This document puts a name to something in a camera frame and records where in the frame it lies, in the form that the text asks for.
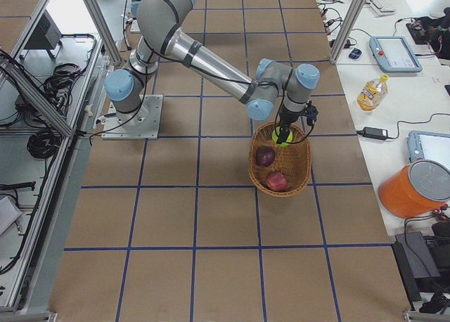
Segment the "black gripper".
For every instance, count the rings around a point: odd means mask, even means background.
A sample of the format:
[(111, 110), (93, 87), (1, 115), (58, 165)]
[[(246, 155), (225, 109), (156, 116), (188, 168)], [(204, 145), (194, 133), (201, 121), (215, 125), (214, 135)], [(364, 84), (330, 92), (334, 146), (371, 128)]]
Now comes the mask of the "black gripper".
[(280, 111), (280, 124), (276, 127), (276, 144), (290, 144), (290, 125), (298, 120), (298, 114), (289, 110)]

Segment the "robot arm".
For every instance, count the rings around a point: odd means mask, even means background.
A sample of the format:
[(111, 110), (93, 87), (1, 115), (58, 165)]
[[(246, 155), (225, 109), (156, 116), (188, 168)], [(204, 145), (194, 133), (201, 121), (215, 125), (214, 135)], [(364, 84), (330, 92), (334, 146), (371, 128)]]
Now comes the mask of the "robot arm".
[(270, 116), (276, 99), (283, 98), (274, 123), (274, 142), (294, 144), (291, 125), (300, 117), (314, 127), (318, 110), (310, 95), (320, 78), (317, 67), (296, 68), (263, 58), (255, 77), (227, 63), (182, 30), (182, 23), (196, 0), (139, 0), (136, 20), (141, 32), (138, 46), (128, 62), (105, 79), (106, 94), (115, 107), (121, 127), (137, 123), (147, 112), (140, 95), (164, 58), (197, 72), (245, 105), (247, 116), (263, 121)]

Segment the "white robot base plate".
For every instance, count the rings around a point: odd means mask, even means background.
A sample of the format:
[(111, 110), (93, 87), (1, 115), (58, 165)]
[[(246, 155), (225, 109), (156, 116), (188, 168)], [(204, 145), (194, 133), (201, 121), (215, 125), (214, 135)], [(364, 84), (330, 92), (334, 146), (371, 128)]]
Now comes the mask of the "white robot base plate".
[(143, 99), (143, 104), (135, 117), (132, 117), (134, 113), (128, 115), (117, 113), (115, 106), (110, 102), (109, 113), (114, 115), (107, 117), (103, 122), (102, 139), (155, 140), (158, 138), (164, 96), (146, 94), (140, 97)]

